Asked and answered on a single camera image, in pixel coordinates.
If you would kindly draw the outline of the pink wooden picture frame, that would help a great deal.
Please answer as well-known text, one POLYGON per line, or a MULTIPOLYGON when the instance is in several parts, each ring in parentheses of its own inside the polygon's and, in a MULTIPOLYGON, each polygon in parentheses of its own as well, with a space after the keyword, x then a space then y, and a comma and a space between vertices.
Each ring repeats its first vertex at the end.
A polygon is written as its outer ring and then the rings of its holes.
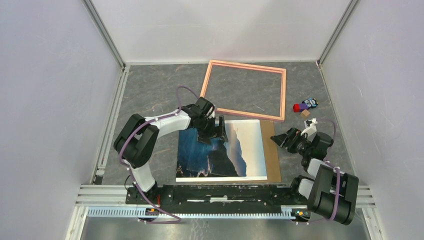
POLYGON ((284 66, 211 59, 199 95, 215 105, 217 114, 282 123, 287 74, 284 66))

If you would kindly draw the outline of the sea landscape photo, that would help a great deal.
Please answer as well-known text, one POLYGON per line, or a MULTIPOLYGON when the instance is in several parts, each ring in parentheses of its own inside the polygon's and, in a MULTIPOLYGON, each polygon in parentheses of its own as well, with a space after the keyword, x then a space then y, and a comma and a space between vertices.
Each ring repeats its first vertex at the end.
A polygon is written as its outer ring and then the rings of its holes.
POLYGON ((226 176, 202 171, 183 171, 176 164, 176 182, 239 182, 266 181, 267 170, 264 156, 260 121, 257 119, 228 120, 225 122, 228 142, 227 156, 236 175, 226 176))

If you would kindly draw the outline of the brown cardboard backing board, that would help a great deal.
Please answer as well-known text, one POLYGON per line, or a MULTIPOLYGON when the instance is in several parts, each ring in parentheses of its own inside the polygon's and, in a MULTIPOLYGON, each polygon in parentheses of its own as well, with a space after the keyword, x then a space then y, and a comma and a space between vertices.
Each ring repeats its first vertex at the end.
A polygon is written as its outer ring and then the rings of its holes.
POLYGON ((274 122, 260 120, 260 130, 265 158, 266 174, 268 183, 281 183, 281 169, 279 163, 278 146, 271 139, 275 135, 274 122))

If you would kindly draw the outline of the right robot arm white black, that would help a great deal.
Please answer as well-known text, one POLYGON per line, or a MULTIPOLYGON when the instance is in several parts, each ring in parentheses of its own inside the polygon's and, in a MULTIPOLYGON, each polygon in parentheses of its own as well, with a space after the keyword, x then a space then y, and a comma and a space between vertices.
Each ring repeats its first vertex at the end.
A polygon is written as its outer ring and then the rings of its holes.
POLYGON ((349 225, 355 215, 359 178, 346 173, 326 159, 334 144, 331 136, 316 132, 313 139, 297 128, 271 136, 280 148, 302 157, 301 166, 309 176, 294 178, 289 189, 289 199, 295 204, 306 201, 307 210, 324 220, 349 225))

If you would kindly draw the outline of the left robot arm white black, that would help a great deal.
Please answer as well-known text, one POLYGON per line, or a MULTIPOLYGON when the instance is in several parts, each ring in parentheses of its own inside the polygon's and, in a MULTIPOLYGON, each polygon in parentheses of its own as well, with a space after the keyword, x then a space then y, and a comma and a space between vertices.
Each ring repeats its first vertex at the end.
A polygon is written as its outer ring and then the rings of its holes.
POLYGON ((177 131, 195 129, 197 141, 211 145, 214 139, 228 141, 225 117, 215 115, 215 106, 204 97, 193 104, 179 106, 176 110, 151 117, 133 114, 114 141, 113 148, 126 166, 138 189, 138 197, 145 204, 157 198, 156 181, 149 160, 159 138, 177 131))

